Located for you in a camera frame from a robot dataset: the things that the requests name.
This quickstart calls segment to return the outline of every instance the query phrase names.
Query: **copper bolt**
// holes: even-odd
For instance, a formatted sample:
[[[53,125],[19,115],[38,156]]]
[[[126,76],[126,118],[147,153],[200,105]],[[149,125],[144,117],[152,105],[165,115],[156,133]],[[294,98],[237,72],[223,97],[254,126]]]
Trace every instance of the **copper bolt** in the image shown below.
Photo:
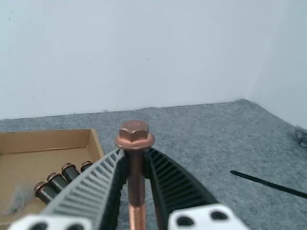
[[[129,162],[128,196],[130,230],[146,229],[144,150],[154,144],[154,136],[144,121],[124,122],[115,138]]]

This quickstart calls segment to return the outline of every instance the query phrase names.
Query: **hex flange bolt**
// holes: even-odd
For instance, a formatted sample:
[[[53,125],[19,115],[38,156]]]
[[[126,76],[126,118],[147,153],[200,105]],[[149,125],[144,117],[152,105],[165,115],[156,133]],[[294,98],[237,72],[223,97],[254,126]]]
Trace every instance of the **hex flange bolt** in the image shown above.
[[[39,182],[34,186],[35,196],[46,205],[57,196],[57,192],[46,182]]]
[[[154,136],[145,121],[127,121],[122,124],[115,144],[124,149],[129,161],[130,230],[145,230],[144,150],[154,144]]]
[[[62,175],[68,182],[72,182],[73,179],[79,176],[79,172],[76,170],[76,166],[74,164],[66,163],[62,166]]]

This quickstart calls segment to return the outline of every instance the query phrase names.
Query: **black cable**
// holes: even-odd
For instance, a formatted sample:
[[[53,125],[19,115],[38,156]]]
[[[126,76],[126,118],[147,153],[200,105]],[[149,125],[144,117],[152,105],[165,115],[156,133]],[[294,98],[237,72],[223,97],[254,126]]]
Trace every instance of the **black cable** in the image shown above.
[[[245,179],[248,179],[248,180],[251,180],[251,181],[263,184],[263,185],[266,185],[268,187],[271,187],[271,188],[274,188],[274,189],[277,189],[277,190],[280,190],[280,191],[283,191],[283,192],[286,192],[286,193],[290,193],[292,195],[299,196],[299,197],[307,199],[307,194],[306,193],[297,191],[295,189],[284,187],[284,186],[281,186],[281,185],[278,185],[278,184],[274,184],[274,183],[271,183],[271,182],[259,179],[257,177],[249,176],[249,175],[246,175],[244,173],[237,172],[237,171],[230,171],[230,172],[233,175],[236,175],[236,176],[239,176],[239,177],[243,177]]]

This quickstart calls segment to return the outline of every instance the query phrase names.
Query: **white wall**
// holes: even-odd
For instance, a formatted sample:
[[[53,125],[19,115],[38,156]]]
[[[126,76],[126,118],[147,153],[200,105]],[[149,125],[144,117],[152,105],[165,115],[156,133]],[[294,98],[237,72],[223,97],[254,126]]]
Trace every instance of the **white wall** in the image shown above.
[[[285,3],[2,0],[0,119],[242,98]]]
[[[289,1],[248,97],[281,119],[307,128],[307,1]]]

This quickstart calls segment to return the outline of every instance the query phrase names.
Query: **screw hole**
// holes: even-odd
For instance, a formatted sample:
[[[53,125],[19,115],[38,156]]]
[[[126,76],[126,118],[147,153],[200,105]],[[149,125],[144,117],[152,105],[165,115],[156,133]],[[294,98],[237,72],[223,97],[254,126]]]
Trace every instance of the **screw hole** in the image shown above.
[[[177,225],[179,226],[191,226],[194,224],[194,221],[186,216],[181,216],[177,219]]]
[[[69,226],[66,230],[83,230],[83,226],[80,224],[74,224]]]
[[[223,212],[215,211],[211,213],[211,218],[212,219],[227,219],[227,215]]]
[[[44,222],[39,222],[33,225],[29,230],[46,230],[47,229],[47,224]]]

